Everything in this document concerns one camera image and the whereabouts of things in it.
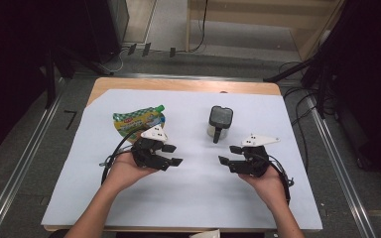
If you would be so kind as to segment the black angled floor tape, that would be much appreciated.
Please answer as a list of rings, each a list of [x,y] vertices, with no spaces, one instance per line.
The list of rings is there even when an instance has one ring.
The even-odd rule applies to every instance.
[[[66,130],[69,130],[71,125],[73,124],[75,117],[77,115],[77,111],[72,111],[72,110],[65,110],[63,113],[69,115],[70,117],[68,118],[69,121],[65,127]]]

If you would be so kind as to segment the metal floor rail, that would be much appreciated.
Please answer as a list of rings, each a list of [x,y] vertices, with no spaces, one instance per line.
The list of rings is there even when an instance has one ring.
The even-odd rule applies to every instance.
[[[331,136],[326,121],[322,119],[316,107],[316,100],[309,96],[308,105],[313,108],[313,117],[321,136],[326,152],[338,179],[344,197],[347,201],[350,213],[356,223],[361,238],[377,238],[367,211],[355,189],[351,177],[345,167],[343,159]]]
[[[65,92],[65,88],[69,83],[69,79],[60,77],[57,80],[57,95],[54,102],[46,109],[37,124],[33,135],[31,136],[26,148],[23,151],[14,171],[9,177],[6,185],[0,193],[0,226],[11,207],[13,200],[26,176],[30,164],[43,141],[44,136],[58,110],[61,102],[61,97]]]

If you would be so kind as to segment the green and yellow sauce pouch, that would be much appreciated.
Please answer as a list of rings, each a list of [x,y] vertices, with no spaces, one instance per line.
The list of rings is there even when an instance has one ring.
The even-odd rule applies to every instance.
[[[131,133],[127,141],[133,144],[143,131],[156,125],[164,126],[166,121],[165,115],[163,114],[164,110],[165,107],[159,105],[157,107],[148,107],[129,113],[113,113],[113,124],[122,137],[126,137]]]

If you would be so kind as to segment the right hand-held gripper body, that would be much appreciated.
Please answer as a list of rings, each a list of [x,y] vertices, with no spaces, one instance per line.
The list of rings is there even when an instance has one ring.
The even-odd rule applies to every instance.
[[[280,142],[277,137],[251,134],[241,142],[243,156],[251,166],[251,176],[260,177],[270,166],[269,155],[265,146]]]

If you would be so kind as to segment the person's left hand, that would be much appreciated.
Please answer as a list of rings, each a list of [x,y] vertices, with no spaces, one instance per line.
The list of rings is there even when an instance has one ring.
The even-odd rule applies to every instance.
[[[131,153],[121,154],[115,159],[103,184],[111,193],[118,194],[130,187],[139,179],[155,173],[155,169],[140,168],[136,165]]]

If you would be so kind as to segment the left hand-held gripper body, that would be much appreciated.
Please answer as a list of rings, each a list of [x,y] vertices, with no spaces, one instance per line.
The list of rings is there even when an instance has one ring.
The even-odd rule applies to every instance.
[[[161,150],[168,140],[161,125],[156,125],[142,132],[138,140],[133,144],[131,152],[136,165],[140,168],[153,169],[157,151]]]

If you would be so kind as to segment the person's right hand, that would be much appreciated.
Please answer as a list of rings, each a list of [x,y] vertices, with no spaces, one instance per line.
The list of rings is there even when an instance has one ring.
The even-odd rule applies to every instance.
[[[238,176],[255,189],[271,211],[284,211],[289,208],[279,174],[273,168],[269,167],[259,178],[249,175]]]

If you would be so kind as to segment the black cabinet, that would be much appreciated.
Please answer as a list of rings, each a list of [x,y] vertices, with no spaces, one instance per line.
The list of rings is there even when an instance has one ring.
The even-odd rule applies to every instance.
[[[126,0],[82,0],[88,26],[86,53],[93,61],[105,63],[117,56],[129,23]]]

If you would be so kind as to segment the black curtain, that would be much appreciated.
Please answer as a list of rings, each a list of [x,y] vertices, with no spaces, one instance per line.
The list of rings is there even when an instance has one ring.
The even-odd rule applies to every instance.
[[[0,0],[0,146],[49,83],[41,71],[75,0]]]
[[[360,166],[381,171],[381,0],[345,0],[325,44],[338,119]]]

